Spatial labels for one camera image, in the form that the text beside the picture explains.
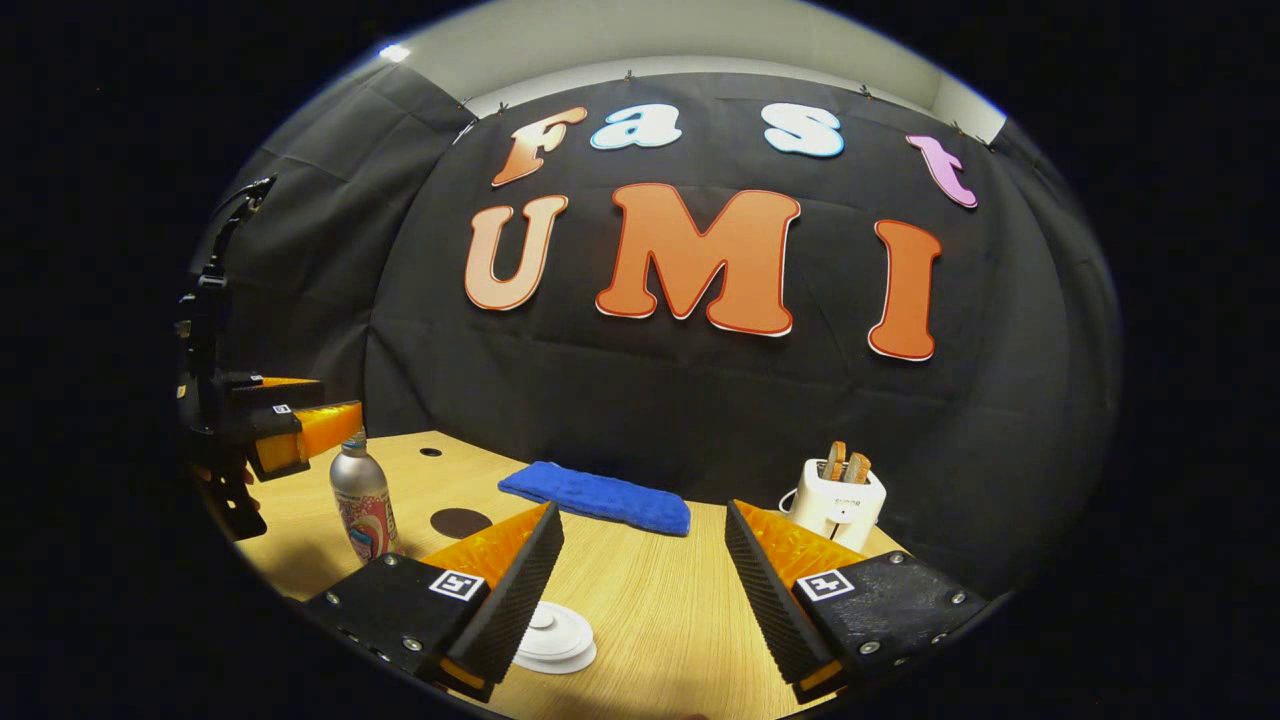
light blue letter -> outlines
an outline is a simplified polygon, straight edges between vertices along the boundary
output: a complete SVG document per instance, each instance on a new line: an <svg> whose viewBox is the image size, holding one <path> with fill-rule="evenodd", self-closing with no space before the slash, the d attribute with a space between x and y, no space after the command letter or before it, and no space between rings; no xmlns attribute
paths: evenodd
<svg viewBox="0 0 1280 720"><path fill-rule="evenodd" d="M773 126L764 131L764 140L782 152L831 158L845 149L845 138L836 132L840 120L822 108L774 102L765 105L760 117Z"/></svg>
<svg viewBox="0 0 1280 720"><path fill-rule="evenodd" d="M627 145L658 147L675 142L680 137L676 118L680 110L671 105L636 105L613 113L604 122L609 123L591 136L591 147L596 150L617 150Z"/></svg>

black fabric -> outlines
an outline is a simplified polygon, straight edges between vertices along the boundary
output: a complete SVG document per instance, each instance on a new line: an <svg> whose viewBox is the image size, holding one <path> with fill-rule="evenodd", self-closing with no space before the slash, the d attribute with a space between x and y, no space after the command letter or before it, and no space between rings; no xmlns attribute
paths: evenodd
<svg viewBox="0 0 1280 720"><path fill-rule="evenodd" d="M832 159L782 154L763 138L768 102L824 108L841 123ZM594 150L609 113L680 110L684 136ZM585 106L534 174L492 188L511 133ZM964 165L977 210L933 183L909 133ZM549 460L676 492L772 507L833 439L868 455L888 488L881 525L987 594L1012 585L1066 529L1093 487L1116 405L1116 304L1105 264L1065 187L1029 142L989 152L931 118L850 91L746 74L680 74L572 90L481 119L439 161L390 250L371 316L367 421L375 434L438 428L524 461ZM740 190L795 197L782 338L723 332L705 307L612 318L595 296L612 278L621 209L636 182L676 186L700 229ZM524 205L564 195L538 292L485 311L463 291L475 213L509 205L495 263L518 265ZM925 363L873 352L884 300L881 219L942 243L933 266Z"/></svg>
<svg viewBox="0 0 1280 720"><path fill-rule="evenodd" d="M415 193L474 119L457 105L421 74L375 60L262 143L227 188L279 173L228 250L224 366L323 379L330 400L364 398L374 291ZM212 219L193 273L228 213Z"/></svg>

bottle label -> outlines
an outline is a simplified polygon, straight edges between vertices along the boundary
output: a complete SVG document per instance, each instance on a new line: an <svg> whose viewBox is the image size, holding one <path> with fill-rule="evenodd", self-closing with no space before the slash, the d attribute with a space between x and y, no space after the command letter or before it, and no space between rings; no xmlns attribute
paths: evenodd
<svg viewBox="0 0 1280 720"><path fill-rule="evenodd" d="M392 514L390 495L347 495L334 491L342 524L347 528L351 547L361 562L369 562L384 552L399 552L396 516Z"/></svg>

ceiling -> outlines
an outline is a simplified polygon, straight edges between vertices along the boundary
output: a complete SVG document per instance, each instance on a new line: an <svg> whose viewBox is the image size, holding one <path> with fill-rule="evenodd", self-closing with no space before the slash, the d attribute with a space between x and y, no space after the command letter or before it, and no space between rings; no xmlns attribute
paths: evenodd
<svg viewBox="0 0 1280 720"><path fill-rule="evenodd" d="M924 58L797 0L493 0L397 44L410 51L404 65L454 97L477 99L467 106L481 117L497 110L503 94L500 100L515 105L621 77L618 63L635 60L658 72L718 69L851 88L865 83L873 94L957 120L988 140L1005 120Z"/></svg>

letter m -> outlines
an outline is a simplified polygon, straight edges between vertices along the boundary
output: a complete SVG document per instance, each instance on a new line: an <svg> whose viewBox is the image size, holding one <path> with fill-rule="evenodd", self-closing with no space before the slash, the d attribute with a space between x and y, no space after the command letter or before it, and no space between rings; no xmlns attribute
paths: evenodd
<svg viewBox="0 0 1280 720"><path fill-rule="evenodd" d="M713 325L771 337L791 331L791 313L782 306L782 269L787 229L800 217L800 204L794 199L744 190L724 205L707 232L698 232L684 200L669 184L620 187L613 202L622 208L622 238L613 283L595 299L600 313L652 315L658 307L658 299L645 287L652 263L671 313L684 320L724 268L721 295L707 306Z"/></svg>

